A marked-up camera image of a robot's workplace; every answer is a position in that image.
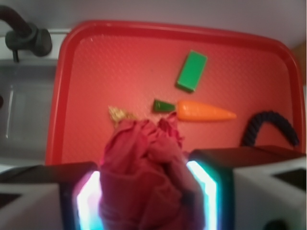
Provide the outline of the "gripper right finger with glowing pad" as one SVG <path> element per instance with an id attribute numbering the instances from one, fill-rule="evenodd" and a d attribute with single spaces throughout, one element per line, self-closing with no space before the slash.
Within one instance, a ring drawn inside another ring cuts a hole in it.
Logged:
<path id="1" fill-rule="evenodd" d="M 277 146 L 196 149 L 206 230 L 304 230 L 307 156 Z"/>

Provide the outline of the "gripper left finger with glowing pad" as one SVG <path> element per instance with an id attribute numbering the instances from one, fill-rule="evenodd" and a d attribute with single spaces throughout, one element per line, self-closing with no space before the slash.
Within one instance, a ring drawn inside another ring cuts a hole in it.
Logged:
<path id="1" fill-rule="evenodd" d="M 0 174 L 2 230 L 100 230 L 93 162 L 10 168 Z"/>

